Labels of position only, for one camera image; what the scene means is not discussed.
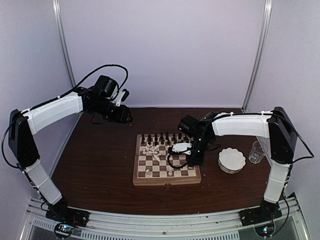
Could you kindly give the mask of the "wooden chess board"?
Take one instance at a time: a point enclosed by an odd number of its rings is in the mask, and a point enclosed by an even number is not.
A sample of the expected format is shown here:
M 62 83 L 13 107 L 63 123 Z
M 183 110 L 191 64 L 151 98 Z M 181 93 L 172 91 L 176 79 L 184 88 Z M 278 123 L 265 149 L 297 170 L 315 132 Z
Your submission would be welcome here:
M 137 143 L 133 168 L 133 185 L 134 186 L 164 186 L 164 185 L 191 185 L 199 184 L 202 181 L 199 166 L 188 166 L 186 154 L 171 155 L 169 160 L 169 147 L 160 146 L 160 150 L 165 158 L 160 163 L 151 160 L 151 157 L 142 155 L 142 146 Z M 173 176 L 167 175 L 167 166 L 173 168 Z M 145 176 L 146 169 L 150 169 L 151 176 Z

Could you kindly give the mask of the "white knight chess piece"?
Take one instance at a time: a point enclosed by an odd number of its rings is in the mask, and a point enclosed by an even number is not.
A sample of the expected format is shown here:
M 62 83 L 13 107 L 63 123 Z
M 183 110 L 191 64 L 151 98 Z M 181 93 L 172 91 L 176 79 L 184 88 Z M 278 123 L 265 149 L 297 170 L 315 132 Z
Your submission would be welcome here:
M 145 171 L 145 176 L 146 176 L 146 177 L 150 177 L 151 174 L 152 174 L 152 172 L 150 171 L 150 169 L 146 169 L 146 171 Z

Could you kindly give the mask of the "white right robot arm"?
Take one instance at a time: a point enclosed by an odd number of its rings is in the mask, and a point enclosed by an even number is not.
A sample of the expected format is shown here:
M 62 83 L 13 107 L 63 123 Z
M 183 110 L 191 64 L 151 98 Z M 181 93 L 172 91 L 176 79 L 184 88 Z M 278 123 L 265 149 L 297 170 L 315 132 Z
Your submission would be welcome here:
M 203 165 L 205 152 L 219 136 L 254 136 L 269 139 L 272 165 L 263 200 L 256 210 L 259 220 L 268 220 L 275 212 L 290 169 L 298 135 L 282 107 L 258 113 L 214 113 L 201 119 L 187 115 L 178 129 L 193 139 L 187 162 L 190 166 Z

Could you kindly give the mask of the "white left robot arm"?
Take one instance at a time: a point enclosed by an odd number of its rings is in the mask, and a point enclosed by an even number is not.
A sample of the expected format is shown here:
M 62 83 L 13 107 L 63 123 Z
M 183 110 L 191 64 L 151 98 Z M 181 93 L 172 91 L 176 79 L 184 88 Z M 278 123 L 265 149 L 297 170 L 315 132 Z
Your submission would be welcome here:
M 4 136 L 8 138 L 9 148 L 17 160 L 15 168 L 28 178 L 61 222 L 69 221 L 72 211 L 44 169 L 34 135 L 55 122 L 85 111 L 99 114 L 108 122 L 130 123 L 133 120 L 130 109 L 123 104 L 129 94 L 127 89 L 109 95 L 94 86 L 77 87 L 65 96 L 60 95 L 47 103 L 11 112 L 9 127 Z

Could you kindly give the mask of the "black chess pieces rows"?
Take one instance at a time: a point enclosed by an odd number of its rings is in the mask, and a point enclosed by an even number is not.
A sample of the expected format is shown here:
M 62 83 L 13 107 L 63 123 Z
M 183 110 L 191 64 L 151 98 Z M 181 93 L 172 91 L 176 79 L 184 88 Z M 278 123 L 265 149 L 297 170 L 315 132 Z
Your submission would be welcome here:
M 191 143 L 192 137 L 188 137 L 184 133 L 157 133 L 157 134 L 139 134 L 137 143 L 139 146 L 173 146 L 177 143 Z

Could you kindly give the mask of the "pile of white chess pieces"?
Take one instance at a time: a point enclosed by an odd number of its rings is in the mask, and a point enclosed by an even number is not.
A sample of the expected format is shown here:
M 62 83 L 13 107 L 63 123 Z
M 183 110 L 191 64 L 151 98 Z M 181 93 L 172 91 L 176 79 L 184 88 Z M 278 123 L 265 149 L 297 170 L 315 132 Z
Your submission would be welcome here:
M 147 144 L 146 146 L 141 146 L 140 151 L 142 155 L 146 155 L 147 157 L 151 157 L 152 161 L 157 161 L 160 163 L 162 160 L 165 159 L 165 155 L 160 150 L 160 145 L 150 145 Z

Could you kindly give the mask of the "right round controller board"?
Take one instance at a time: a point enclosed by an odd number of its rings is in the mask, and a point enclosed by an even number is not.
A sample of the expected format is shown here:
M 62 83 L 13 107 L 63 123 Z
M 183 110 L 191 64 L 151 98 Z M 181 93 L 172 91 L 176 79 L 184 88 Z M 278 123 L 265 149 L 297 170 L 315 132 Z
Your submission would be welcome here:
M 254 228 L 255 233 L 262 238 L 270 237 L 275 232 L 275 225 L 272 223 L 268 223 L 265 225 L 259 225 Z

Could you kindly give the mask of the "round controller board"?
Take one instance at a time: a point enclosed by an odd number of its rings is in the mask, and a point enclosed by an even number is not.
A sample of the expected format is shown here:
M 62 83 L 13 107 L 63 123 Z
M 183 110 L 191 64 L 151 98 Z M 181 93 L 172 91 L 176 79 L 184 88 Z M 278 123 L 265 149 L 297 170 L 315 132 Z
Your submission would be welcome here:
M 74 226 L 60 222 L 54 226 L 53 232 L 58 238 L 68 238 L 73 234 L 74 230 Z
M 275 225 L 272 223 L 268 223 L 265 225 L 259 225 L 254 228 L 255 233 L 262 238 L 270 237 L 275 232 Z

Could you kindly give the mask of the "left round controller board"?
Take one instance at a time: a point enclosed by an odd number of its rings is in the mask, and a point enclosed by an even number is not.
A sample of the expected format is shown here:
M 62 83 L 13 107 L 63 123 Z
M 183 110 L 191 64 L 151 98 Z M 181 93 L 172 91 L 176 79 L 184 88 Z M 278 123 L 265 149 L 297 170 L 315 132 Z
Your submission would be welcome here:
M 68 238 L 73 234 L 74 230 L 74 226 L 60 222 L 54 226 L 53 232 L 58 238 Z

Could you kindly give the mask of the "white scalloped ceramic bowl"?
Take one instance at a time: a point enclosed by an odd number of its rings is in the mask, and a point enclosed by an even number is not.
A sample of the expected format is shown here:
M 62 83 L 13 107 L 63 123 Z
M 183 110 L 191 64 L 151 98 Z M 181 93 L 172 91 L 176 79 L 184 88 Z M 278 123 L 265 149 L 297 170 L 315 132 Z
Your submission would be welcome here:
M 218 155 L 218 165 L 227 174 L 236 174 L 246 165 L 246 158 L 236 148 L 225 148 Z

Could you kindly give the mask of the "clear drinking glass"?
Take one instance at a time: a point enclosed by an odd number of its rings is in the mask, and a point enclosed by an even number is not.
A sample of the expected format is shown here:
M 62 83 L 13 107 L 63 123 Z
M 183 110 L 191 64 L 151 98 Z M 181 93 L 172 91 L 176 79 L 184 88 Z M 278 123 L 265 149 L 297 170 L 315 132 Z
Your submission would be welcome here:
M 264 142 L 257 140 L 252 144 L 252 148 L 248 156 L 248 160 L 252 164 L 259 164 L 262 161 L 262 159 L 265 157 L 267 151 L 268 151 L 268 146 Z

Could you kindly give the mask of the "aluminium front rail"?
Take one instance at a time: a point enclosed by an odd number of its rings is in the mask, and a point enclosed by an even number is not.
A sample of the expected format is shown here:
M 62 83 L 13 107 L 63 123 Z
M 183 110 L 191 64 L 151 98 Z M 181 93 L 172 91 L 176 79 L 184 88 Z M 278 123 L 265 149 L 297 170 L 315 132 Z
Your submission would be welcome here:
M 42 200 L 31 198 L 18 240 L 59 240 L 56 221 L 46 218 Z M 77 227 L 66 240 L 311 240 L 305 218 L 295 197 L 288 197 L 289 217 L 273 237 L 260 237 L 258 227 L 244 226 L 239 211 L 183 215 L 132 215 L 85 210 L 86 227 Z

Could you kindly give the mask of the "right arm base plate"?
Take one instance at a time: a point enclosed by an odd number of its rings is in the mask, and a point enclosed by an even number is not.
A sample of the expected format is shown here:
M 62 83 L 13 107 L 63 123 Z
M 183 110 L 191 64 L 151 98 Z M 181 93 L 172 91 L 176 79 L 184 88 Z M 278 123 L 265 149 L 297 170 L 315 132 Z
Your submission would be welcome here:
M 243 227 L 269 222 L 283 215 L 279 209 L 270 210 L 265 207 L 247 208 L 238 214 Z

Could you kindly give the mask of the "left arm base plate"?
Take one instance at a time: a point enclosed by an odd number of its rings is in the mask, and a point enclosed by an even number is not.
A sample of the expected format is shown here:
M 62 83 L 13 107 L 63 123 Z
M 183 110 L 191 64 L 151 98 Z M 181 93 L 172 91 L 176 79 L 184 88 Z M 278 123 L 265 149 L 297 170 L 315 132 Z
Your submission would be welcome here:
M 68 208 L 65 216 L 62 214 L 57 215 L 52 210 L 46 212 L 45 217 L 47 219 L 54 220 L 56 222 L 67 223 L 71 226 L 86 227 L 89 220 L 90 213 L 88 211 Z

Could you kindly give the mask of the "left aluminium frame post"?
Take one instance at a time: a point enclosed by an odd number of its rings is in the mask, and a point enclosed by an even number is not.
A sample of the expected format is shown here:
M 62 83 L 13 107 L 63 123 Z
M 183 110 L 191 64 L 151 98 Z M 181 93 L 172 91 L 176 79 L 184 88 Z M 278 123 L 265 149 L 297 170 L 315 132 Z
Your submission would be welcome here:
M 67 77 L 68 77 L 70 86 L 74 87 L 76 85 L 76 80 L 75 80 L 75 76 L 73 73 L 70 55 L 69 55 L 69 51 L 68 51 L 60 1 L 53 0 L 52 7 L 53 7 L 53 14 L 54 14 L 54 18 L 55 18 L 55 22 L 56 22 L 56 26 L 57 26 L 57 31 L 58 31 L 58 35 L 59 35 L 60 46 L 61 46 L 61 50 L 62 50 L 63 61 L 64 61 L 64 66 L 66 69 Z

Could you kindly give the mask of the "aluminium frame post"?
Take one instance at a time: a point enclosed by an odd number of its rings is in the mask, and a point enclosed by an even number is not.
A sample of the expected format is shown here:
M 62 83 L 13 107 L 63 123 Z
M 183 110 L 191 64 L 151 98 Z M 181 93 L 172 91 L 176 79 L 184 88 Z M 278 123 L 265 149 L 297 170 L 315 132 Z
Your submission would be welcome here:
M 271 17 L 272 17 L 272 9 L 273 9 L 273 1 L 272 0 L 265 0 L 264 1 L 264 10 L 263 10 L 263 16 L 262 16 L 262 22 L 261 22 L 261 28 L 260 28 L 260 34 L 257 44 L 257 50 L 254 58 L 254 63 L 249 79 L 249 84 L 247 87 L 247 91 L 244 97 L 244 101 L 241 107 L 242 112 L 247 112 L 250 104 L 250 100 L 252 98 L 254 87 L 256 84 L 256 81 L 258 79 L 260 66 L 263 59 L 263 53 L 266 46 L 268 33 L 270 29 L 270 23 L 271 23 Z
M 76 80 L 75 80 L 75 76 L 73 73 L 70 55 L 69 55 L 69 51 L 68 51 L 60 1 L 53 0 L 52 7 L 53 7 L 53 14 L 54 14 L 54 18 L 55 18 L 55 22 L 56 22 L 56 26 L 57 26 L 57 31 L 58 31 L 58 35 L 59 35 L 60 46 L 61 46 L 61 50 L 62 50 L 63 61 L 64 61 L 64 66 L 66 69 L 67 77 L 68 77 L 70 86 L 74 87 L 76 85 Z

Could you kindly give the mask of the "right aluminium frame post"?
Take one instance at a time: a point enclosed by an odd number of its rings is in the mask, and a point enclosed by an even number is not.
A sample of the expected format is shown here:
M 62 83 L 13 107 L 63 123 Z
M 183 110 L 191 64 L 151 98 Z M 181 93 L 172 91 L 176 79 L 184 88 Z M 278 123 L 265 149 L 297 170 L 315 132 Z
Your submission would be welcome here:
M 272 9 L 273 9 L 273 1 L 272 0 L 265 0 L 264 1 L 264 10 L 263 10 L 263 16 L 262 16 L 262 22 L 261 22 L 261 28 L 260 28 L 260 34 L 257 44 L 257 50 L 254 58 L 254 63 L 249 79 L 249 84 L 247 87 L 247 91 L 244 97 L 244 101 L 241 107 L 242 112 L 247 112 L 250 104 L 250 100 L 252 98 L 254 87 L 256 84 L 256 81 L 258 79 L 260 66 L 263 59 L 263 53 L 266 46 L 268 33 L 270 29 L 270 23 L 271 23 L 271 17 L 272 17 Z

